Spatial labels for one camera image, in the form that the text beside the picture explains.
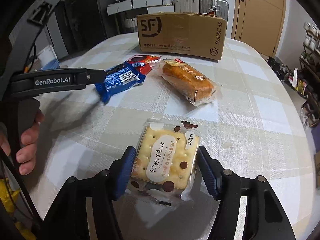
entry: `cracker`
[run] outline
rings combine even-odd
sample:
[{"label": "cracker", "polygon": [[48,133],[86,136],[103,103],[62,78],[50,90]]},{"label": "cracker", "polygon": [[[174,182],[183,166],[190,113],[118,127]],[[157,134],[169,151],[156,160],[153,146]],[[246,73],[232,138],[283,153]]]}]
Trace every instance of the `cracker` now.
[{"label": "cracker", "polygon": [[[171,135],[175,137],[175,153],[172,157],[169,175],[161,182],[154,182],[147,177],[146,171],[150,162],[153,144],[162,135]],[[164,184],[166,181],[172,181],[176,189],[185,189],[192,172],[196,150],[199,144],[199,137],[195,136],[193,140],[194,142],[192,143],[192,146],[186,150],[187,139],[185,134],[164,129],[155,131],[148,127],[145,130],[137,150],[134,169],[132,170],[132,177],[160,185]]]}]

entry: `red snack package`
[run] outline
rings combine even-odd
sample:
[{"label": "red snack package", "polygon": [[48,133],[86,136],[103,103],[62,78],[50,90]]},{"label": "red snack package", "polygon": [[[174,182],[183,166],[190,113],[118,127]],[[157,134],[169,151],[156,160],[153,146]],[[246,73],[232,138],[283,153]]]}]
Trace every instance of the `red snack package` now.
[{"label": "red snack package", "polygon": [[127,62],[131,64],[137,71],[143,75],[147,75],[152,68],[149,66],[149,63],[158,60],[160,57],[151,56],[151,55],[134,55],[129,58]]}]

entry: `white tablecloth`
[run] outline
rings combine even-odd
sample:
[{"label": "white tablecloth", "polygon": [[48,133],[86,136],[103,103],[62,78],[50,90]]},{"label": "white tablecloth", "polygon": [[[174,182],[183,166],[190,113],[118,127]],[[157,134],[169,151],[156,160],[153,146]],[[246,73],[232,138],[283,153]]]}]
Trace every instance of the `white tablecloth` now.
[{"label": "white tablecloth", "polygon": [[[107,39],[72,67],[108,69],[140,54],[137,33]],[[38,164],[27,177],[31,196],[44,217],[69,176],[94,176],[136,146],[148,117],[206,126],[201,144],[223,167],[239,176],[264,175],[293,226],[297,239],[310,228],[315,179],[313,160],[296,109],[267,63],[250,46],[226,39],[222,60],[176,57],[221,85],[222,98],[194,108],[163,79],[148,75],[142,86],[99,101],[94,85],[85,90],[41,95]],[[178,208],[124,196],[115,203],[124,239],[206,239],[219,202],[208,195],[198,173],[193,204]],[[245,199],[235,239],[241,239]]]}]

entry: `finger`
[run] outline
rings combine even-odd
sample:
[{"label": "finger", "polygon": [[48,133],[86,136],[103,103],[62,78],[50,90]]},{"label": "finger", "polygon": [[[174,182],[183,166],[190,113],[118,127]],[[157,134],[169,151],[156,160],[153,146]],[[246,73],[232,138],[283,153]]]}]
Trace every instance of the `finger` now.
[{"label": "finger", "polygon": [[31,171],[33,171],[34,167],[36,166],[36,157],[32,158],[30,161],[23,163],[19,167],[19,172],[21,175],[27,175]]},{"label": "finger", "polygon": [[7,138],[2,132],[0,132],[0,147],[2,148],[2,150],[7,156],[10,155],[10,152],[11,152],[10,145],[8,143]]},{"label": "finger", "polygon": [[21,142],[24,145],[34,143],[39,137],[39,123],[35,122],[31,128],[25,130],[21,135]]},{"label": "finger", "polygon": [[16,159],[18,163],[25,163],[27,161],[30,161],[32,158],[36,156],[37,152],[37,144],[32,143],[29,144],[23,148],[21,148],[17,154],[16,154]]},{"label": "finger", "polygon": [[38,109],[37,113],[36,113],[36,117],[35,117],[35,122],[43,122],[44,121],[44,115],[41,112],[40,109]]}]

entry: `storage box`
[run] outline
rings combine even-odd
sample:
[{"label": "storage box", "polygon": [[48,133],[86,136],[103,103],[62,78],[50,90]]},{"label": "storage box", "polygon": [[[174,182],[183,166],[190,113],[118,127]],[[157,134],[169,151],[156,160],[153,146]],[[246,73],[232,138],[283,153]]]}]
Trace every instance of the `storage box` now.
[{"label": "storage box", "polygon": [[196,13],[156,13],[138,16],[143,52],[180,53],[220,60],[226,20]]}]

